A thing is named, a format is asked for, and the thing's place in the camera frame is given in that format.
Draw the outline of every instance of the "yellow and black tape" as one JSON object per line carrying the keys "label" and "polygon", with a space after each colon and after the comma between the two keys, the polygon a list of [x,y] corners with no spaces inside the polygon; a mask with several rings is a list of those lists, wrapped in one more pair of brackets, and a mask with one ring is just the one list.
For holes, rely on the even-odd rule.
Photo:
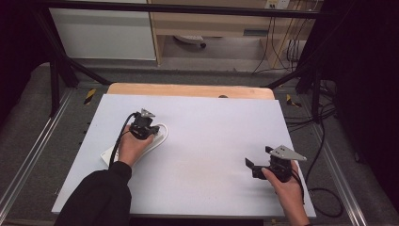
{"label": "yellow and black tape", "polygon": [[296,107],[302,107],[301,103],[295,103],[291,100],[291,96],[287,94],[287,105],[294,105]]}
{"label": "yellow and black tape", "polygon": [[83,105],[89,105],[90,104],[91,99],[93,98],[95,92],[96,92],[96,89],[91,89],[88,92],[88,96],[86,96],[86,99],[85,99],[85,102],[83,103]]}

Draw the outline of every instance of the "black horizontal bar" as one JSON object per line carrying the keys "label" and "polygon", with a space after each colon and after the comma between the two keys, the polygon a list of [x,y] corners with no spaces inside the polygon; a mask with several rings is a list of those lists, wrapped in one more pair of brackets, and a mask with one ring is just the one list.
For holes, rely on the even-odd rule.
{"label": "black horizontal bar", "polygon": [[57,1],[57,0],[38,0],[35,1],[35,3],[41,4],[42,6],[47,8],[171,12],[171,13],[236,15],[236,16],[254,16],[254,17],[302,18],[302,19],[331,18],[335,15],[334,13],[331,12],[297,11],[297,10],[266,9],[266,8],[227,8],[227,7],[205,7],[205,6],[185,6],[185,5],[108,3],[108,2]]}

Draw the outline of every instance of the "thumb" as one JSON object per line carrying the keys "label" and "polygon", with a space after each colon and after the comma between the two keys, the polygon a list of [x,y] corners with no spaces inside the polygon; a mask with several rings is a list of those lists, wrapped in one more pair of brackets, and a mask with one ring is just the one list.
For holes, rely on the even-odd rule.
{"label": "thumb", "polygon": [[276,177],[276,175],[270,171],[269,169],[262,168],[262,173],[264,177],[272,184],[272,186],[276,186],[279,182],[279,179]]}

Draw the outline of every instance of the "gray carpet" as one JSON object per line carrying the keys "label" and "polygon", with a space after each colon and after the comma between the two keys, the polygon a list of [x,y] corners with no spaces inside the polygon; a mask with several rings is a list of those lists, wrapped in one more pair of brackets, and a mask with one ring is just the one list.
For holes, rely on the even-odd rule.
{"label": "gray carpet", "polygon": [[[280,74],[250,75],[248,73],[200,73],[177,72],[171,70],[95,70],[100,75],[119,82],[135,83],[169,83],[169,84],[196,84],[196,85],[242,85],[258,87],[270,83]],[[85,77],[84,86],[74,91],[71,102],[65,114],[57,125],[52,137],[47,143],[43,153],[33,168],[23,190],[12,206],[8,219],[33,219],[53,221],[56,216],[51,213],[51,208],[56,199],[56,191],[68,174],[72,162],[79,150],[79,143],[85,137],[88,122],[91,121],[101,96],[106,92],[106,87],[98,88]],[[307,117],[303,107],[287,105],[286,94],[292,95],[294,101],[300,101],[295,95],[293,86],[295,80],[276,89],[276,98],[280,100],[285,117]],[[0,166],[0,191],[5,192],[13,175],[33,146],[39,136],[50,113],[49,72],[47,68],[38,68],[26,89],[22,100],[13,109],[7,122],[0,130],[0,157],[7,159]],[[90,87],[97,87],[97,91],[90,105],[83,105]],[[359,206],[370,225],[399,225],[399,217],[392,208],[390,201],[381,191],[373,174],[366,165],[358,164],[348,143],[345,133],[340,126],[339,119],[333,117],[325,121],[327,140],[334,150],[342,170],[349,181],[357,198]],[[291,133],[295,150],[309,158],[309,161],[300,166],[307,172],[310,162],[318,149],[318,141],[310,126]],[[309,187],[324,187],[334,191],[337,189],[331,179],[323,155],[320,156],[313,168],[308,183]],[[327,193],[317,192],[312,197],[312,202],[328,213],[337,213],[339,208],[332,196]],[[346,213],[339,218],[329,218],[317,213],[318,218],[313,219],[315,224],[326,225],[351,225]]]}

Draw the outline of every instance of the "floor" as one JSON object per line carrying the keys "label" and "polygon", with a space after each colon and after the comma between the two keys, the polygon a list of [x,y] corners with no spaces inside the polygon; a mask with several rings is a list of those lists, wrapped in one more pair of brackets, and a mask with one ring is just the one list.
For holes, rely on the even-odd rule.
{"label": "floor", "polygon": [[[165,47],[164,62],[160,66],[148,62],[140,64],[126,61],[86,63],[94,72],[112,81],[137,83],[258,87],[267,85],[288,73],[288,70],[253,73],[263,57],[258,40],[208,38],[206,41],[207,47],[201,49],[169,37]],[[282,60],[285,66],[290,66],[287,60]],[[267,62],[263,61],[258,70],[269,70]],[[71,100],[56,123],[56,129],[45,142],[40,156],[37,156],[34,167],[27,172],[29,176],[23,181],[18,196],[11,199],[12,206],[7,211],[2,210],[2,216],[4,213],[7,214],[3,225],[52,225],[55,220],[56,215],[51,213],[51,208],[56,199],[56,192],[68,174],[102,93],[106,92],[106,87],[94,83],[82,74],[79,74],[79,77],[82,80],[79,88],[65,89],[71,94]],[[26,157],[30,155],[31,148],[49,120],[51,100],[48,78],[49,70],[45,66],[37,68],[32,73],[32,79],[21,101],[0,128],[0,158],[7,159],[0,165],[1,194],[7,194],[14,176]],[[287,122],[304,121],[308,117],[305,105],[310,95],[297,95],[296,82],[297,80],[293,79],[274,90]],[[83,105],[88,91],[92,88],[97,89],[96,94],[89,105]],[[287,94],[292,98],[289,104],[287,104]],[[329,98],[323,97],[321,104],[327,105],[327,103]],[[296,130],[298,127],[289,127],[295,150],[310,160],[301,164],[305,172],[310,168],[311,160],[320,146],[317,126],[308,125],[298,130]],[[381,191],[373,173],[366,165],[356,163],[339,118],[329,117],[325,120],[325,127],[327,138],[325,146],[334,151],[359,209],[368,222],[367,225],[399,225],[398,214]],[[339,194],[326,157],[324,153],[320,155],[312,170],[308,186],[327,188]],[[340,211],[339,204],[329,193],[315,191],[312,202],[330,214]],[[312,219],[314,224],[352,225],[353,223],[348,211],[343,211],[343,214],[337,218],[317,213],[318,218]],[[264,225],[286,225],[286,220],[269,218],[264,221]]]}

